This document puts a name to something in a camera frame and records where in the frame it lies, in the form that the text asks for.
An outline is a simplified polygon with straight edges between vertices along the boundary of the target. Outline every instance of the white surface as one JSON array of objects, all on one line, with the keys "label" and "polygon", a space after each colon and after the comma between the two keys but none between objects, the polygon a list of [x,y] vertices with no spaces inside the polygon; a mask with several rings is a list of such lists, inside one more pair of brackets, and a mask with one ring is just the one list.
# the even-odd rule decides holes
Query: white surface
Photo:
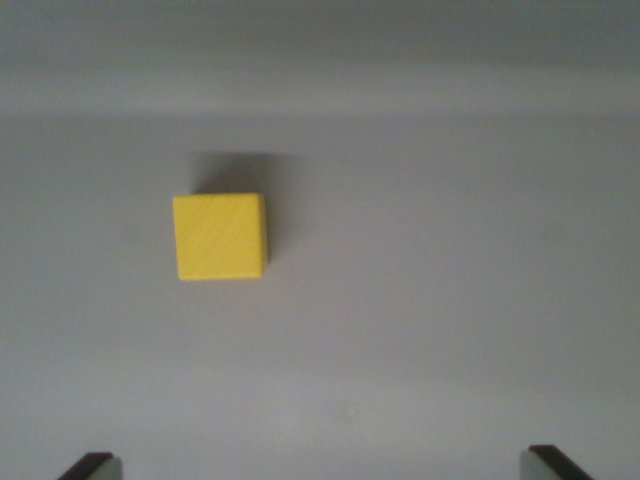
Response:
[{"label": "white surface", "polygon": [[[633,478],[639,127],[3,121],[2,477],[508,479],[552,442]],[[295,157],[264,280],[177,279],[203,151]]]},{"label": "white surface", "polygon": [[[0,16],[0,477],[107,450],[127,480],[506,480],[555,443],[595,478],[637,478],[636,9],[463,8],[387,52],[408,13],[385,34],[328,12],[323,50],[306,27],[282,42],[227,22],[225,43],[189,10],[167,26],[45,3]],[[542,41],[545,22],[566,28]],[[201,106],[201,67],[250,80]],[[361,75],[387,67],[390,84]],[[169,87],[133,89],[158,70]],[[533,96],[494,89],[506,71]],[[538,88],[546,71],[568,83]],[[229,152],[271,156],[273,261],[182,284],[171,197]]]}]

